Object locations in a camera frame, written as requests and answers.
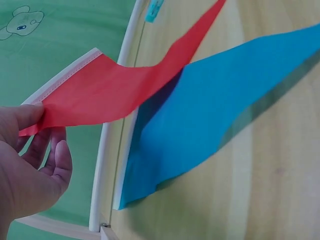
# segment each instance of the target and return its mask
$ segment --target blue clip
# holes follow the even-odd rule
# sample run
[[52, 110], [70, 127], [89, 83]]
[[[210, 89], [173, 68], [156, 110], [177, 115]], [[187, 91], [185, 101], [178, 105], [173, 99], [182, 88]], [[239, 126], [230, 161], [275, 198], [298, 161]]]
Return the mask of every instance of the blue clip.
[[145, 16], [145, 21], [153, 23], [165, 0], [152, 0]]

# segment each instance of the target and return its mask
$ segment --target wooden board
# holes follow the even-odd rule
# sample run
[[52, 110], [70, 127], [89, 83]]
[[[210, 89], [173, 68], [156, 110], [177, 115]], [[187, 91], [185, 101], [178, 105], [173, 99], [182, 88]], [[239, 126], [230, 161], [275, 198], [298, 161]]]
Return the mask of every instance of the wooden board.
[[[144, 25], [135, 65], [156, 64], [213, 2], [166, 0], [156, 22]], [[318, 0], [227, 0], [194, 60], [318, 22]], [[317, 58], [244, 112], [217, 154], [129, 208], [113, 210], [119, 239], [320, 239], [320, 64], [308, 72]]]

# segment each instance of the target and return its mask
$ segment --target hand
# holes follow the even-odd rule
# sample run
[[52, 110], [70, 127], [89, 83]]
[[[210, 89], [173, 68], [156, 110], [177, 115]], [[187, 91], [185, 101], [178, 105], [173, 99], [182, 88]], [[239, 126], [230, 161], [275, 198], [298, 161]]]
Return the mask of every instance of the hand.
[[50, 208], [69, 186], [72, 158], [64, 127], [39, 132], [26, 153], [18, 154], [29, 139], [19, 137], [19, 130], [36, 124], [43, 112], [42, 105], [0, 107], [0, 239], [3, 226]]

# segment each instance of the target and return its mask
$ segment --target metal screw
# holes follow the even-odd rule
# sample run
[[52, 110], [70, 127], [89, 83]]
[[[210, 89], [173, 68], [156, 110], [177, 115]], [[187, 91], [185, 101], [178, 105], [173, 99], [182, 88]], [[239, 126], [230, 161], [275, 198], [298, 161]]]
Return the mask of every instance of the metal screw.
[[108, 223], [105, 223], [105, 222], [102, 222], [102, 223], [100, 224], [100, 226], [101, 226], [101, 227], [105, 227], [105, 228], [111, 228], [111, 225], [108, 224]]

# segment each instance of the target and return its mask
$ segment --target white stitched edge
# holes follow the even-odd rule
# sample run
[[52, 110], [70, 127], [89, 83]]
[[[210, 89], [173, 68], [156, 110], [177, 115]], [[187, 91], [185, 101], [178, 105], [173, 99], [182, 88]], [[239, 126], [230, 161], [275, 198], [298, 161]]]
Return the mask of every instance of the white stitched edge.
[[34, 104], [43, 101], [47, 96], [49, 96], [54, 90], [56, 90], [69, 78], [71, 78], [75, 73], [77, 73], [79, 70], [84, 68], [86, 65], [91, 63], [102, 54], [103, 53], [97, 48], [90, 50], [89, 52], [75, 60], [73, 63], [71, 63], [69, 66], [67, 66], [65, 69], [63, 69], [61, 72], [59, 72], [56, 76], [51, 78], [35, 93], [28, 97], [22, 104]]

